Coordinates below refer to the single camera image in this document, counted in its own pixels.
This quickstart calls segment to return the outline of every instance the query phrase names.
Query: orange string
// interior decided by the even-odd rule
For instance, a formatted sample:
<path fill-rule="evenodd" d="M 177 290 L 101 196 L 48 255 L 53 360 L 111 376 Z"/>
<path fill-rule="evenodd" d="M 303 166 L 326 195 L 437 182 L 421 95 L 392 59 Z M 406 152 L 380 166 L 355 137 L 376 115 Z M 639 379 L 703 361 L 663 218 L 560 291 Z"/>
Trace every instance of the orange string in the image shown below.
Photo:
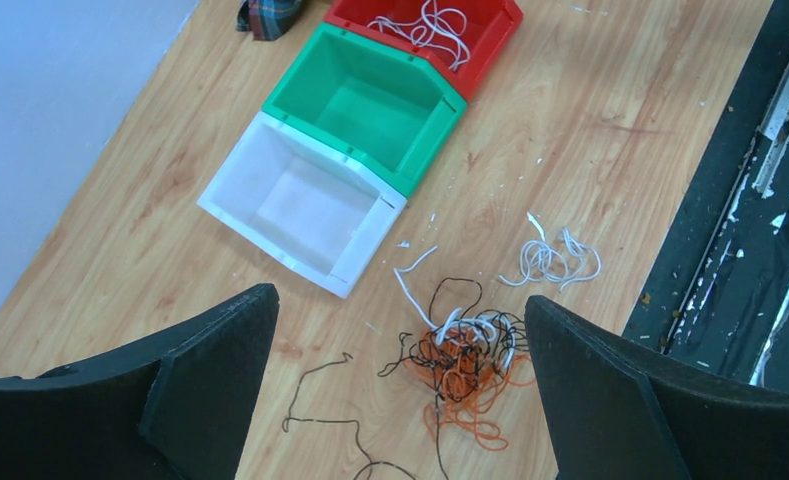
<path fill-rule="evenodd" d="M 535 383 L 535 378 L 527 382 L 512 380 L 516 367 L 521 363 L 531 364 L 532 359 L 525 354 L 515 355 L 506 374 L 502 376 L 485 362 L 477 374 L 475 372 L 477 362 L 487 359 L 478 358 L 479 355 L 484 356 L 484 354 L 476 348 L 474 335 L 451 330 L 450 336 L 452 340 L 446 339 L 437 349 L 433 349 L 429 347 L 429 342 L 433 341 L 432 332 L 424 335 L 424 340 L 428 341 L 419 345 L 419 353 L 424 359 L 429 360 L 431 366 L 418 365 L 413 358 L 403 364 L 418 380 L 436 389 L 444 397 L 445 401 L 438 405 L 437 414 L 434 402 L 424 407 L 424 425 L 433 441 L 437 441 L 436 426 L 453 424 L 472 434 L 476 442 L 485 450 L 503 451 L 509 446 L 509 441 L 503 438 L 500 426 L 480 417 L 491 410 L 509 385 L 525 387 Z M 449 366 L 450 359 L 455 359 L 452 367 Z"/>

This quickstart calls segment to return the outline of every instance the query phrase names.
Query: red bin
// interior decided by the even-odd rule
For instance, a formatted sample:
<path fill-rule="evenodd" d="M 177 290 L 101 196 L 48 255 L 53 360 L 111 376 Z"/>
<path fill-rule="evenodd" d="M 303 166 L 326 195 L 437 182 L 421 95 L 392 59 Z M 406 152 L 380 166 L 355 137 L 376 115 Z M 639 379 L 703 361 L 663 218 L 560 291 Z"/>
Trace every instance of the red bin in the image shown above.
<path fill-rule="evenodd" d="M 434 12 L 436 6 L 437 11 L 457 9 L 467 18 L 459 38 L 470 51 L 470 59 L 455 71 L 451 70 L 455 57 L 450 51 L 415 46 L 390 28 L 380 32 L 378 25 L 368 27 L 378 16 L 400 24 L 418 21 L 427 2 L 429 8 L 424 11 Z M 452 28 L 461 30 L 458 15 L 448 14 L 446 19 Z M 327 23 L 426 59 L 467 101 L 522 20 L 523 12 L 513 0 L 336 0 L 324 18 Z M 451 50 L 457 47 L 455 40 L 443 35 L 436 35 L 433 43 Z"/>

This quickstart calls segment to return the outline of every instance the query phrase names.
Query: plaid fabric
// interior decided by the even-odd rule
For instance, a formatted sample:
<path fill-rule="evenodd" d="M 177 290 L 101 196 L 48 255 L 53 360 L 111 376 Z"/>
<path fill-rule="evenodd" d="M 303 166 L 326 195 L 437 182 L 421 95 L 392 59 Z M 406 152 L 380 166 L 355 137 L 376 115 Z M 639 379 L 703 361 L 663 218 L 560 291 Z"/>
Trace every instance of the plaid fabric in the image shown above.
<path fill-rule="evenodd" d="M 306 0 L 245 0 L 238 11 L 235 28 L 252 32 L 255 40 L 276 40 L 294 26 L 306 3 Z"/>

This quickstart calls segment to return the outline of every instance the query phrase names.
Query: wood grain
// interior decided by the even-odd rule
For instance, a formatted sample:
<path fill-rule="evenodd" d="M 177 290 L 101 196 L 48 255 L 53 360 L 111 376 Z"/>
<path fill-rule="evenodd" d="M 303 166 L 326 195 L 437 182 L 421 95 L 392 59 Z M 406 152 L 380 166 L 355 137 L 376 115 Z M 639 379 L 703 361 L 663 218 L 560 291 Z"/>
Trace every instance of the wood grain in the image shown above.
<path fill-rule="evenodd" d="M 397 333 L 421 328 L 391 268 L 437 244 L 407 277 L 423 303 L 442 277 L 466 276 L 486 285 L 485 307 L 522 314 L 529 295 L 545 294 L 620 331 L 721 112 L 738 114 L 726 100 L 770 3 L 520 0 L 523 26 L 342 301 L 195 204 L 326 7 L 314 3 L 269 44 L 233 30 L 236 2 L 202 0 L 2 308 L 0 377 L 115 348 L 272 282 L 279 325 L 238 478 L 361 468 L 349 425 L 280 430 L 301 372 L 342 351 L 355 361 L 309 377 L 295 413 L 359 419 L 375 458 L 440 478 L 420 420 L 431 396 L 405 374 L 375 376 L 396 357 Z M 527 211 L 595 245 L 603 274 L 561 294 L 500 285 L 535 235 Z M 449 292 L 440 308 L 465 294 Z M 511 390 L 492 417 L 511 442 L 503 453 L 442 431 L 451 478 L 552 479 L 537 387 Z M 378 468 L 374 478 L 404 477 Z"/>

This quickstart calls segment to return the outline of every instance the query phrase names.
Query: white plastic container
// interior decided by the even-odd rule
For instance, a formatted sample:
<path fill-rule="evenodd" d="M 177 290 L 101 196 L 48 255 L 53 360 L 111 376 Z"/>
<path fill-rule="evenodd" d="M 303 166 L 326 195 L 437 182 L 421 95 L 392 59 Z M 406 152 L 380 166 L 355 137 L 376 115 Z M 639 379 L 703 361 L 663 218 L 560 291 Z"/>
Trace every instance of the white plastic container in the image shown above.
<path fill-rule="evenodd" d="M 406 199 L 358 161 L 259 112 L 197 204 L 346 298 Z"/>

